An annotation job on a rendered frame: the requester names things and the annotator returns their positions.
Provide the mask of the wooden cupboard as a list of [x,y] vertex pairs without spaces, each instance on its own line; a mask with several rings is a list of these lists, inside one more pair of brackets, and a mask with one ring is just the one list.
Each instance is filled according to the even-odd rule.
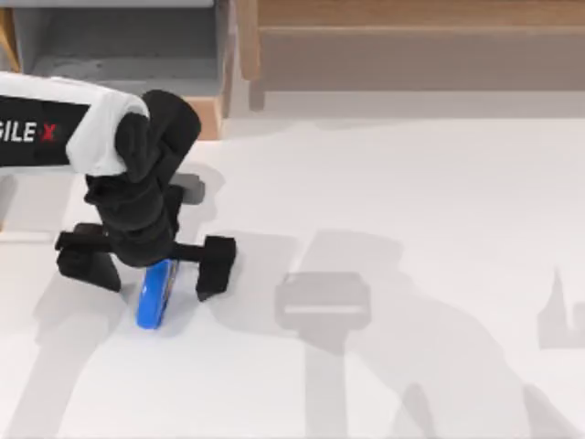
[[585,91],[585,0],[232,0],[250,106],[270,91]]

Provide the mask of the pale wooden drawer front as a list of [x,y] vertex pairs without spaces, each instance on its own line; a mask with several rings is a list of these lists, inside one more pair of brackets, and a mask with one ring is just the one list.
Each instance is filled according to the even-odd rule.
[[222,138],[224,99],[222,96],[184,96],[201,122],[200,141],[217,141]]

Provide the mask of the grey pierced drawer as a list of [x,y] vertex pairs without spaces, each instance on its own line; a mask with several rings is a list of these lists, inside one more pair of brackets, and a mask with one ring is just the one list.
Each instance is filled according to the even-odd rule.
[[142,93],[220,94],[228,0],[0,0],[26,74]]

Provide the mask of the blue stapler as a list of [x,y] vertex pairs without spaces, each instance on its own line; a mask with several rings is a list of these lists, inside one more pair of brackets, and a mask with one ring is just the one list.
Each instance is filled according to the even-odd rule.
[[178,261],[165,259],[147,268],[136,308],[136,325],[142,329],[157,329],[164,318],[172,292]]

